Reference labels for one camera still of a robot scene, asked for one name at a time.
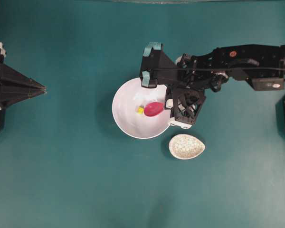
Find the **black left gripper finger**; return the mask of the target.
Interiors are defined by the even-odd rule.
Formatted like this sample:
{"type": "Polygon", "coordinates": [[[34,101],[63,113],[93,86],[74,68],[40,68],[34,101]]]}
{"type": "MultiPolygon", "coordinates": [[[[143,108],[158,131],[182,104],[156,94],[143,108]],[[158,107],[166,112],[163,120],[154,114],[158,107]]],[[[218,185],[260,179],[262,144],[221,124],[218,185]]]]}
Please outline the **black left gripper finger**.
{"type": "Polygon", "coordinates": [[[45,91],[39,91],[39,92],[33,92],[33,93],[28,93],[28,94],[19,94],[19,93],[2,93],[0,95],[0,107],[2,109],[6,109],[10,107],[11,105],[14,105],[18,102],[34,98],[36,96],[45,94],[45,91]]]}
{"type": "Polygon", "coordinates": [[[45,92],[46,87],[6,64],[0,63],[0,87],[6,91],[45,92]]]}

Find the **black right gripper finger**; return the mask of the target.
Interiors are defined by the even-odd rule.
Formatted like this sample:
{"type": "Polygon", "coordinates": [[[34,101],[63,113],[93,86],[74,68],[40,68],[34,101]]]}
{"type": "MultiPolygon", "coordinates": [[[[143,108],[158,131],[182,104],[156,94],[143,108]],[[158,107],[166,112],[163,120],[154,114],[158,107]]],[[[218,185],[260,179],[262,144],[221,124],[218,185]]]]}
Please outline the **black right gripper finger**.
{"type": "Polygon", "coordinates": [[[174,118],[172,89],[167,87],[165,94],[165,109],[170,110],[170,118],[174,118]]]}

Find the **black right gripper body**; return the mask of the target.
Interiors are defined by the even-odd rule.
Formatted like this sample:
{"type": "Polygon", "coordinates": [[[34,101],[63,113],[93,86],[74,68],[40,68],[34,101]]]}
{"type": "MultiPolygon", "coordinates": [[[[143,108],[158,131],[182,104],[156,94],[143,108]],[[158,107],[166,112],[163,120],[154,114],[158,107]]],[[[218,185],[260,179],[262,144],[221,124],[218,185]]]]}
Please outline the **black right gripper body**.
{"type": "Polygon", "coordinates": [[[190,80],[194,75],[178,67],[163,51],[163,44],[149,42],[144,48],[140,69],[141,86],[153,89],[158,85],[165,85],[172,89],[174,118],[169,118],[169,126],[182,129],[191,128],[206,100],[205,92],[190,87],[190,80]]]}

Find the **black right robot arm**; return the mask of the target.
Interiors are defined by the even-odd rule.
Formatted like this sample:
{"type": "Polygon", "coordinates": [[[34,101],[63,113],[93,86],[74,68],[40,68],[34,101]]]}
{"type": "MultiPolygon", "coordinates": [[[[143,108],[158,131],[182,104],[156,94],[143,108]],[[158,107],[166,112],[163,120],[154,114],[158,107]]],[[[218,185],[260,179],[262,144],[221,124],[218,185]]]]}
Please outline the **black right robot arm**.
{"type": "Polygon", "coordinates": [[[282,90],[285,86],[285,45],[220,47],[194,56],[183,54],[172,61],[161,43],[151,42],[143,51],[141,86],[166,86],[168,124],[191,128],[206,100],[205,91],[219,92],[230,78],[244,81],[255,91],[282,90]]]}

